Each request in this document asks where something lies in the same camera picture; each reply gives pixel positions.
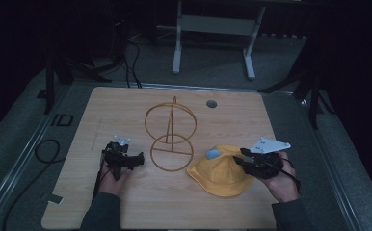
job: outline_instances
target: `person's left hand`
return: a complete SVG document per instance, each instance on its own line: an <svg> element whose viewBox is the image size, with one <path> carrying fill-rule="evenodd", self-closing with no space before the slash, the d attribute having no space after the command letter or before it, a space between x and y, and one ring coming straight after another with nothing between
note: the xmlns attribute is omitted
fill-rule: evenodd
<svg viewBox="0 0 372 231"><path fill-rule="evenodd" d="M114 178L114 174L107 167L106 164L102 167L102 180L99 183L98 192L99 193L110 193L114 194L117 197L120 197L123 185L126 182L126 179L131 174L132 170L128 169L120 174L120 179L117 181Z"/></svg>

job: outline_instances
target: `sleeve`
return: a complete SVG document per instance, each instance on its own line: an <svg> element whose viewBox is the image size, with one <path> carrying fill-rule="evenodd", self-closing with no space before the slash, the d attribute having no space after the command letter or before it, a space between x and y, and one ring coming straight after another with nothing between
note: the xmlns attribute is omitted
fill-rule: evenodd
<svg viewBox="0 0 372 231"><path fill-rule="evenodd" d="M301 199L273 204L274 218L278 231L315 231Z"/></svg>
<svg viewBox="0 0 372 231"><path fill-rule="evenodd" d="M98 193L84 216L80 231L120 230L120 198L109 193Z"/></svg>

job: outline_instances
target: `yellow hat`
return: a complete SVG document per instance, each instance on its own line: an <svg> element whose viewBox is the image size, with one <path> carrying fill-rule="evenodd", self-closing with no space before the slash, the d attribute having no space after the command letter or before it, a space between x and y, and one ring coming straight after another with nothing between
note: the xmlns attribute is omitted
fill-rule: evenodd
<svg viewBox="0 0 372 231"><path fill-rule="evenodd" d="M216 145L214 150L220 156L208 160L206 156L195 159L187 168L187 172L208 193L217 196L234 196L242 193L252 184L254 177L244 172L234 162L233 156L244 158L240 147L233 145Z"/></svg>

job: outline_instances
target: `wooden table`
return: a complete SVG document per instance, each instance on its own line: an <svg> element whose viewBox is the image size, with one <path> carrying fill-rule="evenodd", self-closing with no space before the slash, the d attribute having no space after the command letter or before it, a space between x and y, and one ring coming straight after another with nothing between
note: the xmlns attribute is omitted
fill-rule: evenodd
<svg viewBox="0 0 372 231"><path fill-rule="evenodd" d="M101 150L118 135L132 140L129 155L145 153L145 164L135 167L121 197L123 229L275 227L271 204L276 200L259 181L238 196L217 197L204 191L185 169L168 172L151 161L154 139L146 132L146 112L172 102L174 96L197 118L196 133L189 139L194 159L216 144L250 148L261 137L275 138L262 98L254 92L95 88L53 192L64 201L48 203L42 226L79 228L91 205ZM216 101L217 107L207 107L208 100ZM175 131L190 132L192 119L173 114ZM151 115L150 128L157 134L166 131L168 117L164 111Z"/></svg>

